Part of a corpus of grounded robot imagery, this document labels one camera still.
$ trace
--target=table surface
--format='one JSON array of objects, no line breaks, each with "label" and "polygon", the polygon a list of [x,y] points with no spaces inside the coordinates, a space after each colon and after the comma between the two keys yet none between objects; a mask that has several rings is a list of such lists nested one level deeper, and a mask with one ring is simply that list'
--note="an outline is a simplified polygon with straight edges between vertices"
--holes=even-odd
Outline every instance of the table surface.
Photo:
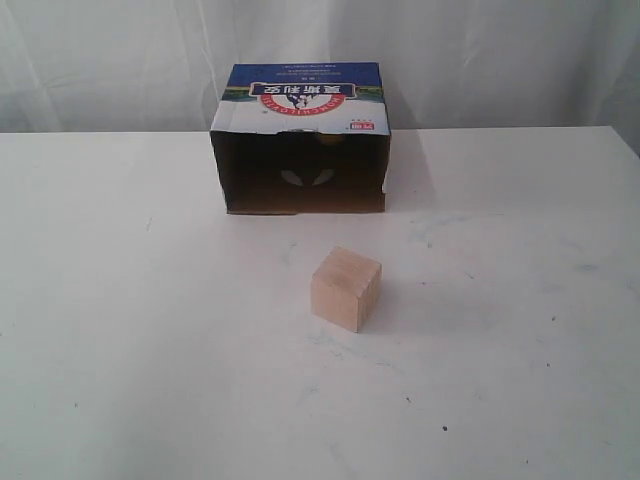
[{"label": "table surface", "polygon": [[[225,214],[206,133],[0,135],[0,478],[640,478],[640,161],[397,131],[388,212]],[[309,312],[383,264],[361,334]]]}]

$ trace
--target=wooden block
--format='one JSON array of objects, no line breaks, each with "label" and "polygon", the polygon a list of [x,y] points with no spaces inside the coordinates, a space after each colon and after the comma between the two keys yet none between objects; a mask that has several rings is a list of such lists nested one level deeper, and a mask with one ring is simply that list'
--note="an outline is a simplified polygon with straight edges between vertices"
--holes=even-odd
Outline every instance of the wooden block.
[{"label": "wooden block", "polygon": [[378,262],[336,247],[311,279],[311,311],[357,332],[378,299],[381,276]]}]

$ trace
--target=box flap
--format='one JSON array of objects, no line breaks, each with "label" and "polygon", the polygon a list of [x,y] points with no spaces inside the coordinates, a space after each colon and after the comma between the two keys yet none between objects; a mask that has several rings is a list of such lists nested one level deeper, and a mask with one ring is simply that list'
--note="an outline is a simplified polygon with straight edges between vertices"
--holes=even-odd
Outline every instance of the box flap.
[{"label": "box flap", "polygon": [[211,130],[389,135],[378,64],[235,65]]}]

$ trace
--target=cardboard box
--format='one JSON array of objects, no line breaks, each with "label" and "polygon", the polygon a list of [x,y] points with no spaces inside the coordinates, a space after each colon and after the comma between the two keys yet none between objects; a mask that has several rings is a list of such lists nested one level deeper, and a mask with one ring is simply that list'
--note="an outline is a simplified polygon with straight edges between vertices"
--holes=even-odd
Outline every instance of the cardboard box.
[{"label": "cardboard box", "polygon": [[236,65],[211,127],[235,214],[384,211],[390,140],[376,63]]}]

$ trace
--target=white backdrop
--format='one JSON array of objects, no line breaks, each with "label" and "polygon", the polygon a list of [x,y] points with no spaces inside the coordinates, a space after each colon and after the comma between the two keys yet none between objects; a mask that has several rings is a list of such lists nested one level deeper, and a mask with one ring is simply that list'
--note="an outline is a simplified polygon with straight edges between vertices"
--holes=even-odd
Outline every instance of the white backdrop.
[{"label": "white backdrop", "polygon": [[0,0],[0,131],[204,130],[236,62],[373,60],[394,128],[612,124],[638,0]]}]

